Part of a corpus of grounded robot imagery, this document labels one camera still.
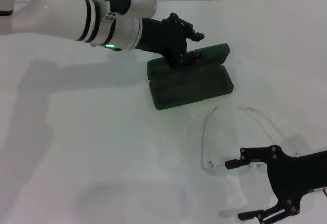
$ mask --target black stripe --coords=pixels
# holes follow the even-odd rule
[[[77,39],[76,41],[82,41],[83,39],[85,39],[89,29],[90,29],[90,25],[91,25],[91,17],[92,17],[92,8],[91,8],[91,3],[90,0],[85,0],[86,2],[86,23],[85,23],[85,28],[83,31],[82,36]]]
[[[14,10],[11,11],[0,11],[0,16],[11,16]]]
[[[92,0],[92,1],[94,3],[94,7],[96,9],[96,23],[94,25],[94,29],[91,34],[91,37],[87,41],[85,41],[85,43],[91,43],[95,39],[96,35],[98,34],[99,26],[100,26],[100,6],[96,0]]]
[[[100,44],[100,46],[106,46],[111,41],[115,30],[116,30],[116,19],[114,20],[114,22],[110,28],[110,33],[108,35],[108,38],[106,39],[106,41],[103,44]]]

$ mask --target white table surface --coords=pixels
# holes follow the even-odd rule
[[[201,170],[203,118],[216,105],[256,108],[303,153],[325,149],[326,8],[327,0],[159,3],[157,19],[176,12],[206,34],[189,49],[230,45],[235,84],[232,95],[163,111],[146,77],[158,55],[1,36],[0,224],[240,223],[237,213],[272,206],[266,174]],[[301,214],[281,223],[326,223],[326,203],[309,194]]]

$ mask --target green led light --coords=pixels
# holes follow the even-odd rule
[[[109,49],[116,49],[116,47],[112,44],[108,44],[106,45],[106,48],[109,48]]]

